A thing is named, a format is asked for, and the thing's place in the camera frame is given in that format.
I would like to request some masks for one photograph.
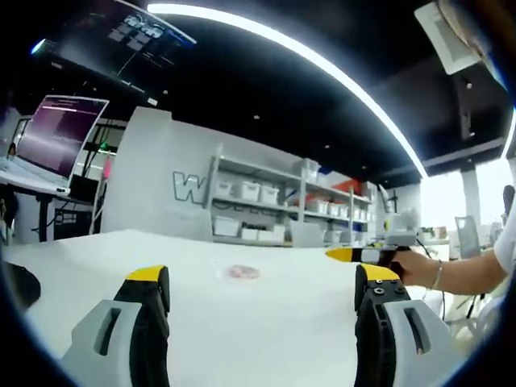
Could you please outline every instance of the laptop screen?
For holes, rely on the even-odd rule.
[[[47,96],[28,123],[16,156],[69,179],[79,153],[109,102]]]

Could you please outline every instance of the bracelet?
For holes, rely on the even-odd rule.
[[[435,289],[437,285],[439,284],[439,281],[441,279],[441,274],[443,274],[443,262],[439,260],[439,270],[437,272],[437,278],[435,278],[434,285],[430,288],[431,290]]]

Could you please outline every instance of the laptop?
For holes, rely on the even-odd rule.
[[[27,124],[16,155],[0,159],[0,182],[68,196],[77,158],[109,101],[48,95]]]

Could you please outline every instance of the ceiling vent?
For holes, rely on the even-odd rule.
[[[414,13],[434,45],[437,55],[443,63],[444,71],[448,75],[458,73],[481,60],[457,37],[433,2],[419,8]]]

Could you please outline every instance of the human hand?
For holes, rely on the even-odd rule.
[[[430,288],[439,271],[439,262],[430,260],[417,252],[397,252],[393,262],[398,262],[404,270],[403,285],[419,285]]]

